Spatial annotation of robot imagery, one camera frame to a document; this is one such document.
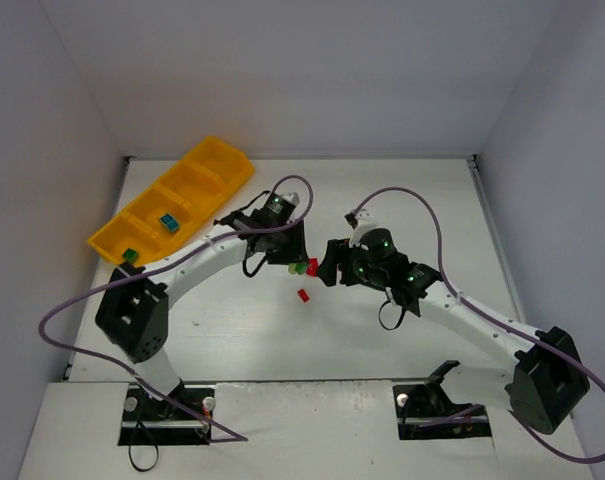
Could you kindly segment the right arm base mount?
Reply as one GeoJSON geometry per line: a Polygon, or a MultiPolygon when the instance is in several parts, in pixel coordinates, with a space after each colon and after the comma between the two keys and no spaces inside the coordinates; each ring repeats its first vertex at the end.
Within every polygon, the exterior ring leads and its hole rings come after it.
{"type": "Polygon", "coordinates": [[[392,387],[398,438],[401,441],[490,438],[486,409],[471,403],[456,404],[442,388],[446,375],[458,367],[446,361],[421,382],[392,387]]]}

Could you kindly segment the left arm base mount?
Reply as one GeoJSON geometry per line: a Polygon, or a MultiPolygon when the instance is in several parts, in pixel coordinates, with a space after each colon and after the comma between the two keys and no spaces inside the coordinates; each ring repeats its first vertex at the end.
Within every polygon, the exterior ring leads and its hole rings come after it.
{"type": "Polygon", "coordinates": [[[211,432],[189,413],[150,397],[137,385],[126,391],[119,446],[203,446],[211,432]]]}

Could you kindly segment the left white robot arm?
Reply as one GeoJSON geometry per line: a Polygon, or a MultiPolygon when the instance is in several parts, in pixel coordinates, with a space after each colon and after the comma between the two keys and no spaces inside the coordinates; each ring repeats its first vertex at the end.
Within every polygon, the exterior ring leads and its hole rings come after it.
{"type": "Polygon", "coordinates": [[[105,291],[95,323],[133,365],[148,385],[149,394],[178,399],[183,381],[170,364],[164,344],[169,334],[169,311],[185,294],[219,271],[244,264],[261,254],[263,264],[289,266],[308,261],[304,224],[294,222],[296,193],[268,195],[249,215],[235,210],[213,223],[207,235],[171,256],[145,267],[122,264],[110,280],[119,281],[161,269],[201,248],[175,269],[105,291]]]}

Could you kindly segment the light blue lego brick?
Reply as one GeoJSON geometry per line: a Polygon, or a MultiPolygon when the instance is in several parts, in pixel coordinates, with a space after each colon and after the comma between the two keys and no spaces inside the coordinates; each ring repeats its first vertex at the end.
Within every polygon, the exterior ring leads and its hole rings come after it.
{"type": "Polygon", "coordinates": [[[176,233],[180,229],[178,220],[170,213],[165,213],[159,218],[161,225],[171,234],[176,233]]]}

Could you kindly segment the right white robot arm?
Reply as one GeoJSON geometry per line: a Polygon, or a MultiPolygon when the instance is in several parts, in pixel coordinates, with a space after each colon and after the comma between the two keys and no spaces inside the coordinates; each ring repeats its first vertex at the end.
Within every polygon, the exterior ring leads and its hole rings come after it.
{"type": "Polygon", "coordinates": [[[440,271],[399,252],[391,233],[373,228],[358,243],[328,241],[317,270],[328,286],[361,285],[385,294],[388,304],[434,322],[489,355],[497,368],[473,371],[483,403],[510,410],[536,432],[550,435],[588,393],[571,335],[501,318],[493,325],[452,294],[440,271]]]}

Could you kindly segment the red arch lego piece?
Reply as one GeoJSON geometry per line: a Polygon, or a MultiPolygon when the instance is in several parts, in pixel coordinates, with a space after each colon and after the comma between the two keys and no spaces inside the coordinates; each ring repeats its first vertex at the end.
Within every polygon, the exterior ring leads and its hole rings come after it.
{"type": "Polygon", "coordinates": [[[311,277],[316,277],[317,276],[317,270],[319,267],[319,262],[317,258],[310,258],[309,259],[309,263],[308,263],[308,267],[306,269],[306,274],[311,276],[311,277]]]}

